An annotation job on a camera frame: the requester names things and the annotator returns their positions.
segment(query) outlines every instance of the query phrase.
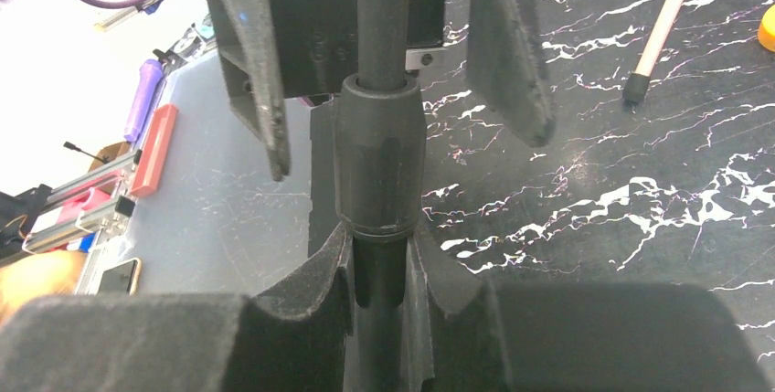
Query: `skin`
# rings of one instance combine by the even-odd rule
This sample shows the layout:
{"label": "skin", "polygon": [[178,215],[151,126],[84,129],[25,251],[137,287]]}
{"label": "skin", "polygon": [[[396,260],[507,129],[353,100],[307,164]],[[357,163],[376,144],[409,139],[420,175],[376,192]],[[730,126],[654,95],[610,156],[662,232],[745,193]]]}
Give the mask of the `skin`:
{"label": "skin", "polygon": [[57,250],[0,269],[0,324],[37,297],[72,293],[85,259],[82,252]]}

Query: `wooden stick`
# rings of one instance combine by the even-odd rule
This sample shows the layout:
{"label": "wooden stick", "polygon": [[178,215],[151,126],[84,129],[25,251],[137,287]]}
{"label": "wooden stick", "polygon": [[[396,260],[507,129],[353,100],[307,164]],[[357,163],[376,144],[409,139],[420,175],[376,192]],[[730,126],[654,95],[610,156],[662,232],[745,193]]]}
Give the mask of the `wooden stick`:
{"label": "wooden stick", "polygon": [[660,10],[656,23],[654,23],[652,34],[649,36],[646,48],[638,61],[638,66],[630,74],[627,84],[624,85],[623,96],[627,102],[637,104],[645,99],[653,67],[662,53],[664,41],[667,40],[667,35],[673,29],[673,22],[683,3],[684,0],[664,0],[662,10]]}

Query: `orange round object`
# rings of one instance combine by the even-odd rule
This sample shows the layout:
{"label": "orange round object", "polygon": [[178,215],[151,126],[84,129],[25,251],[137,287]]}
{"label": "orange round object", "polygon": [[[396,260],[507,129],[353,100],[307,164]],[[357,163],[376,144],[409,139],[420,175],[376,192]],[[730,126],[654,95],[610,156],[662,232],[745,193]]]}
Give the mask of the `orange round object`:
{"label": "orange round object", "polygon": [[759,43],[770,51],[775,52],[775,5],[771,6],[761,19]]}

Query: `smartphone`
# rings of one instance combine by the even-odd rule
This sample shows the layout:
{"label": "smartphone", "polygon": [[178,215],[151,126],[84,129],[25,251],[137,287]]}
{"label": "smartphone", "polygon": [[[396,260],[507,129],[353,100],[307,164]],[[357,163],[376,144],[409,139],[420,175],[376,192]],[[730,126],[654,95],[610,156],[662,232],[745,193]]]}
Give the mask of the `smartphone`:
{"label": "smartphone", "polygon": [[102,273],[97,293],[134,294],[137,290],[137,276],[140,274],[140,260],[132,258],[117,264]]}

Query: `purple cylinder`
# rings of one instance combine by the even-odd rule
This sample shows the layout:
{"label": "purple cylinder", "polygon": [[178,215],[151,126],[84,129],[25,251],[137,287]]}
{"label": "purple cylinder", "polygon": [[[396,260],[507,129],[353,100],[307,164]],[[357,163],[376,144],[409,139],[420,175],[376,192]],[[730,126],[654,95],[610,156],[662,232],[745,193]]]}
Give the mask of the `purple cylinder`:
{"label": "purple cylinder", "polygon": [[156,86],[163,76],[162,64],[156,60],[148,59],[140,67],[140,83],[137,84],[132,108],[129,110],[129,117],[123,128],[123,137],[127,142],[137,142],[137,138],[143,130]]}

